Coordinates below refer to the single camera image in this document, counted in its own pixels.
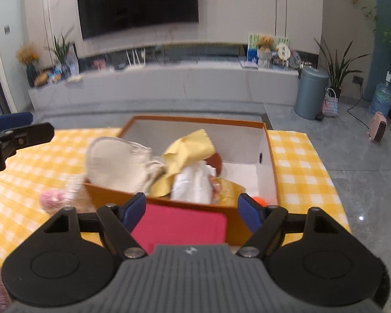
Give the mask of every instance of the yellow checkered tablecloth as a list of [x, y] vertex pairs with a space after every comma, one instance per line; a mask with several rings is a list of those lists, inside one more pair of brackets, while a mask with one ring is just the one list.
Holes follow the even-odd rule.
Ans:
[[[40, 192], [63, 188], [69, 175], [84, 172], [91, 140], [114, 136], [119, 129], [59, 130], [47, 144], [25, 148], [7, 159], [0, 172], [0, 265], [6, 256], [49, 216], [39, 205]], [[281, 206], [306, 213], [319, 206], [349, 230], [336, 189], [306, 134], [269, 132], [276, 164]], [[299, 238], [290, 234], [286, 242]]]

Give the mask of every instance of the orange ball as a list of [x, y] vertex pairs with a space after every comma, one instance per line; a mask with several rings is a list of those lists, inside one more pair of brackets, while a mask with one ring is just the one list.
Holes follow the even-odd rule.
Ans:
[[267, 202], [264, 199], [262, 199], [261, 197], [259, 197], [259, 196], [254, 196], [252, 199], [255, 200], [262, 207], [268, 206]]

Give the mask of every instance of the teddy bear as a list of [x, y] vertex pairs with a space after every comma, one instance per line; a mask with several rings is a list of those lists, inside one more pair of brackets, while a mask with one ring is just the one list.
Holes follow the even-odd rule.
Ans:
[[263, 35], [258, 40], [258, 49], [265, 50], [266, 48], [270, 49], [273, 44], [273, 37], [268, 35]]

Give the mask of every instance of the clear plastic bag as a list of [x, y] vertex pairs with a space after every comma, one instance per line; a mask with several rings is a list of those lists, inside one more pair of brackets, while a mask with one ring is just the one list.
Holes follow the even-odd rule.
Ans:
[[95, 212], [87, 190], [83, 184], [84, 175], [71, 175], [65, 188], [49, 189], [40, 195], [42, 209], [50, 215], [55, 214], [65, 206], [73, 206], [77, 213]]
[[75, 55], [73, 44], [71, 44], [69, 47], [68, 54], [65, 59], [65, 63], [70, 68], [70, 72], [72, 76], [78, 75], [80, 73], [80, 68], [78, 66], [78, 60], [77, 60], [77, 56]]

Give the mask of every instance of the yellow cloth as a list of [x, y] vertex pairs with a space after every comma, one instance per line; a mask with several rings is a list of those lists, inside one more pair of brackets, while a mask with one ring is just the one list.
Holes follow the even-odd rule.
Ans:
[[217, 198], [218, 198], [217, 205], [229, 206], [229, 207], [237, 206], [238, 197], [241, 193], [246, 192], [246, 188], [237, 184], [236, 182], [232, 182], [224, 178], [214, 178], [214, 179], [215, 182], [219, 184], [219, 189], [220, 189], [219, 194], [217, 194]]
[[[83, 173], [88, 144], [118, 132], [117, 128], [57, 130], [50, 143], [25, 148], [7, 159], [6, 170], [0, 172], [0, 265], [49, 218], [40, 209], [40, 192], [63, 188], [70, 174]], [[319, 206], [349, 229], [336, 189], [307, 135], [274, 130], [269, 136], [280, 205], [290, 213], [307, 213], [309, 207]], [[87, 235], [98, 242], [95, 234]], [[299, 236], [288, 234], [286, 242]]]
[[151, 187], [150, 196], [160, 198], [171, 192], [175, 175], [186, 166], [211, 157], [216, 150], [204, 129], [197, 130], [174, 141], [162, 154], [166, 173]]

